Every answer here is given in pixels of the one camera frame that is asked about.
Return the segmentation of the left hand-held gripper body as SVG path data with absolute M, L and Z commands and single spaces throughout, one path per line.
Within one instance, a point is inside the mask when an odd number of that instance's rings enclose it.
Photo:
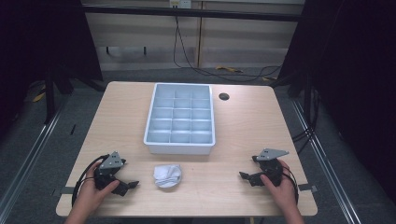
M 98 189 L 104 189 L 111 182 L 116 180 L 115 174 L 126 162 L 120 157 L 118 151 L 106 155 L 100 165 L 94 170 L 95 186 Z

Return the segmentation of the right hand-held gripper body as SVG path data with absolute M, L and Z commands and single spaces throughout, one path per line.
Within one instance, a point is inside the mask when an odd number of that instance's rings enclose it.
M 265 148 L 258 156 L 253 156 L 262 169 L 262 175 L 266 175 L 274 186 L 279 186 L 283 174 L 283 167 L 278 160 L 279 157 L 288 155 L 287 150 Z

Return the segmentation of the white cloth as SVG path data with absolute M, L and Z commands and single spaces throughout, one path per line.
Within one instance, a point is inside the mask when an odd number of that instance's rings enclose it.
M 172 188 L 180 183 L 182 171 L 179 164 L 163 164 L 154 167 L 153 177 L 159 188 Z

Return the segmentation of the white divided storage box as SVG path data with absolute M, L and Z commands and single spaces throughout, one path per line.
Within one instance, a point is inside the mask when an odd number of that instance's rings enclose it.
M 144 144 L 152 154 L 209 155 L 216 144 L 211 86 L 156 83 Z

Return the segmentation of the person's right hand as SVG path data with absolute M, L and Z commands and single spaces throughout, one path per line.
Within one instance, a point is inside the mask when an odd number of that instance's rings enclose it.
M 266 175 L 261 176 L 262 182 L 272 194 L 273 200 L 275 201 L 276 205 L 279 207 L 280 210 L 287 207 L 298 208 L 295 199 L 294 184 L 290 178 L 289 166 L 282 160 L 280 160 L 280 163 L 283 167 L 283 174 L 280 185 L 277 187 L 274 186 Z

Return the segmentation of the person's left hand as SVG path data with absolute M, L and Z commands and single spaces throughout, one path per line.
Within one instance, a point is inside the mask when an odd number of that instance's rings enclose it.
M 97 189 L 93 179 L 94 171 L 99 162 L 90 167 L 86 174 L 86 179 L 80 187 L 77 199 L 73 205 L 73 210 L 77 211 L 80 216 L 87 217 L 91 215 L 119 184 L 119 180 L 112 181 L 104 189 Z

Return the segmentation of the grey table edge strip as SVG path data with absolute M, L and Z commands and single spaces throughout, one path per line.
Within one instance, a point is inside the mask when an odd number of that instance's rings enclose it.
M 318 191 L 318 188 L 315 185 L 311 185 L 309 183 L 298 185 L 298 188 L 300 191 L 307 191 L 307 190 L 310 190 L 311 192 Z
M 54 189 L 51 193 L 52 196 L 60 197 L 63 194 L 72 194 L 74 192 L 74 187 L 60 187 Z

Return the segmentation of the black metal stand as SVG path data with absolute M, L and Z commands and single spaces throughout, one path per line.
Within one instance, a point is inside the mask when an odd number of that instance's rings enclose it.
M 49 124 L 55 115 L 54 87 L 57 87 L 61 94 L 71 94 L 74 88 L 69 80 L 68 70 L 61 65 L 54 66 L 47 72 L 45 86 L 47 104 L 45 123 Z

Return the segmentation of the yellow scrap on floor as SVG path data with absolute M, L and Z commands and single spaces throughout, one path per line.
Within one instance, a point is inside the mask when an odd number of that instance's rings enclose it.
M 228 67 L 228 66 L 216 66 L 215 67 L 216 70 L 224 70 L 224 71 L 228 71 L 228 72 L 232 72 L 232 73 L 244 73 L 242 70 L 237 69 L 237 68 L 233 68 L 233 67 Z

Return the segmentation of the black curtain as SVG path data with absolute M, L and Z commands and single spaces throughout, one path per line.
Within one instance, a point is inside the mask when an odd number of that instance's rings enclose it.
M 279 73 L 312 84 L 360 162 L 396 203 L 396 0 L 305 0 Z
M 102 80 L 82 0 L 0 0 L 0 133 L 50 72 Z

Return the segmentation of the black horizontal bar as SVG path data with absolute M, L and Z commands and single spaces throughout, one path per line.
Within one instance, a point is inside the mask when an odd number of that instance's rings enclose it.
M 254 21 L 300 21 L 301 15 L 294 14 L 274 14 L 241 11 L 221 11 L 207 9 L 186 9 L 186 8 L 164 8 L 164 7 L 119 7 L 109 5 L 83 4 L 84 12 L 108 13 L 108 14 L 128 14 L 128 15 L 152 15 L 152 16 L 174 16 L 174 17 L 194 17 L 210 19 L 235 19 Z

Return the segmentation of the metal floor rail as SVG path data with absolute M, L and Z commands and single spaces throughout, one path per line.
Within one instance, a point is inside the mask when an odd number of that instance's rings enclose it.
M 332 164 L 327 157 L 327 154 L 324 150 L 324 147 L 320 143 L 316 133 L 308 127 L 308 122 L 304 118 L 304 110 L 301 104 L 293 100 L 292 101 L 293 108 L 297 114 L 297 117 L 304 129 L 308 130 L 308 140 L 313 148 L 316 157 L 318 159 L 318 163 L 320 164 L 320 167 L 322 168 L 329 185 L 332 189 L 332 192 L 334 194 L 334 197 L 336 201 L 338 202 L 344 217 L 346 218 L 346 221 L 348 224 L 362 224 L 361 219 L 358 215 L 357 210 L 355 209 L 355 206 L 353 203 L 350 201 L 347 192 L 345 191 L 343 185 L 341 184 L 336 172 L 334 171 Z
M 38 160 L 39 155 L 46 146 L 53 130 L 55 129 L 59 117 L 67 104 L 68 97 L 62 96 L 60 98 L 59 107 L 56 108 L 49 119 L 46 119 L 40 133 L 26 155 L 23 163 L 20 165 L 18 172 L 12 178 L 12 181 L 5 191 L 5 194 L 0 198 L 0 224 L 5 224 L 7 218 L 21 194 L 21 190 L 25 185 L 33 167 Z

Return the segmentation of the white wall socket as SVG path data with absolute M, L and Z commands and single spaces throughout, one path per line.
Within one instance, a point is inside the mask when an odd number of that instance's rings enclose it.
M 191 0 L 169 0 L 170 8 L 191 9 Z

